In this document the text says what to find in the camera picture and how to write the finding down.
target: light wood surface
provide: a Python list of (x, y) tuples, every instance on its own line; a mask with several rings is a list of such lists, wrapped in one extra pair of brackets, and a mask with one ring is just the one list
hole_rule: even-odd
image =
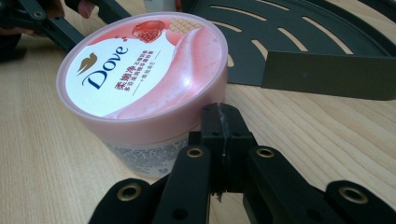
[[(396, 43), (396, 25), (358, 1), (353, 11)], [(132, 14), (143, 2), (120, 3)], [(84, 35), (104, 24), (66, 17)], [(0, 223), (87, 223), (116, 182), (136, 177), (60, 101), (55, 77), (65, 53), (24, 36), (24, 58), (0, 63)], [(280, 150), (313, 186), (363, 185), (396, 209), (396, 101), (378, 102), (229, 84), (260, 145)], [(211, 200), (210, 223), (248, 223), (240, 194)]]

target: dove container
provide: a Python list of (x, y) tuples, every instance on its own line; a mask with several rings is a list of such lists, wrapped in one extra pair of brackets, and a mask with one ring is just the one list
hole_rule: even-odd
[(228, 48), (213, 23), (181, 12), (116, 21), (87, 36), (56, 78), (63, 103), (135, 174), (160, 178), (222, 102)]

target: red fruit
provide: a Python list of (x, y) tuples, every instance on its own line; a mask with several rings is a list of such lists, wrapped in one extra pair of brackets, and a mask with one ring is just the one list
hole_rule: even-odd
[(165, 23), (163, 21), (145, 21), (137, 24), (132, 30), (132, 35), (145, 43), (151, 43), (160, 37)]

